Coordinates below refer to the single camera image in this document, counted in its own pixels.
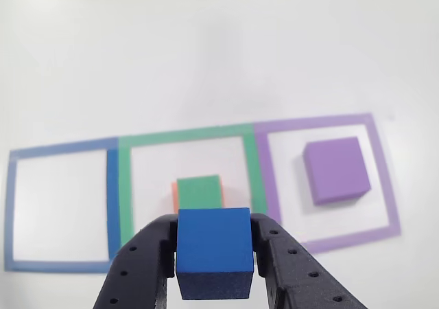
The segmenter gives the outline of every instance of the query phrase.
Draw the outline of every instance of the black object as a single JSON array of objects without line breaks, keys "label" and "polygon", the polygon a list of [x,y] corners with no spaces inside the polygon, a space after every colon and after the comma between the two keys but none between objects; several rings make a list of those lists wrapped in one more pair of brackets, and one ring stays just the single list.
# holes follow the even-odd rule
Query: black object
[{"label": "black object", "polygon": [[[364,309],[276,221],[252,214],[253,251],[265,278],[270,309]],[[174,276],[177,215],[157,218],[114,259],[94,309],[165,309]]]}]

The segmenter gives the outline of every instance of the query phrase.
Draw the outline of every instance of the purple square outline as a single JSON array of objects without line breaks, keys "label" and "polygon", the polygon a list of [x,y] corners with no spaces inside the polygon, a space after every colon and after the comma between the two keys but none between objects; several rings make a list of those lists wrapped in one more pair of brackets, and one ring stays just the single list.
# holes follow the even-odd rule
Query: purple square outline
[{"label": "purple square outline", "polygon": [[367,242],[399,236],[401,224],[399,222],[398,209],[390,180],[389,169],[385,162],[384,151],[379,141],[377,127],[372,114],[364,113],[358,115],[335,115],[328,117],[310,117],[301,119],[288,119],[273,122],[259,122],[254,124],[256,142],[259,153],[259,163],[265,186],[265,195],[268,204],[268,215],[281,224],[281,211],[277,193],[276,179],[274,176],[272,155],[268,134],[284,132],[289,130],[303,130],[310,128],[336,127],[363,124],[368,132],[370,145],[372,146],[375,163],[378,169],[379,180],[383,190],[385,207],[389,219],[389,225],[368,231],[360,231],[342,236],[335,236],[325,239],[304,242],[302,245],[310,253],[321,253],[333,249],[350,247]]}]

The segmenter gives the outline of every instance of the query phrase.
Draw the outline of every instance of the purple cube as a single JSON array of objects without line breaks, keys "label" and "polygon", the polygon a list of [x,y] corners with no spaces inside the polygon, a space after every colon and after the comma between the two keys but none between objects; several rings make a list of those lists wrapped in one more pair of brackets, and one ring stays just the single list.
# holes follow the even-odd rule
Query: purple cube
[{"label": "purple cube", "polygon": [[310,142],[304,160],[314,205],[359,198],[370,190],[356,137]]}]

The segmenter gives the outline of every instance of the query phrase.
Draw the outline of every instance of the blue tape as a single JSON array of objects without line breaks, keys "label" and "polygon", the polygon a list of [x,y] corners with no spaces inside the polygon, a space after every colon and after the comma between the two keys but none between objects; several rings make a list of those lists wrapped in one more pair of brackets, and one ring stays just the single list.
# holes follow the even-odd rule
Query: blue tape
[{"label": "blue tape", "polygon": [[12,270],[14,265],[14,197],[15,197],[16,162],[10,161],[8,180],[6,181],[5,207],[5,270]]},{"label": "blue tape", "polygon": [[39,262],[15,261],[9,271],[33,273],[107,273],[111,262]]},{"label": "blue tape", "polygon": [[109,150],[107,152],[107,229],[108,256],[112,260],[121,248],[118,150]]},{"label": "blue tape", "polygon": [[95,139],[92,141],[81,141],[67,144],[55,144],[53,146],[38,146],[35,148],[11,150],[10,161],[19,159],[45,157],[92,150],[110,150],[118,148],[118,139],[111,137],[108,139]]}]

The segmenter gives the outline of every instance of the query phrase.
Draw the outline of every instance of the blue cube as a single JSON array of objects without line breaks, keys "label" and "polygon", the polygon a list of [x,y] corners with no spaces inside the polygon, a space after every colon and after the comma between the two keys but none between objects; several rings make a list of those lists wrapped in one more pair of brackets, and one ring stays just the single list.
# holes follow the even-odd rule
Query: blue cube
[{"label": "blue cube", "polygon": [[184,300],[247,299],[253,270],[248,208],[180,209],[176,272]]}]

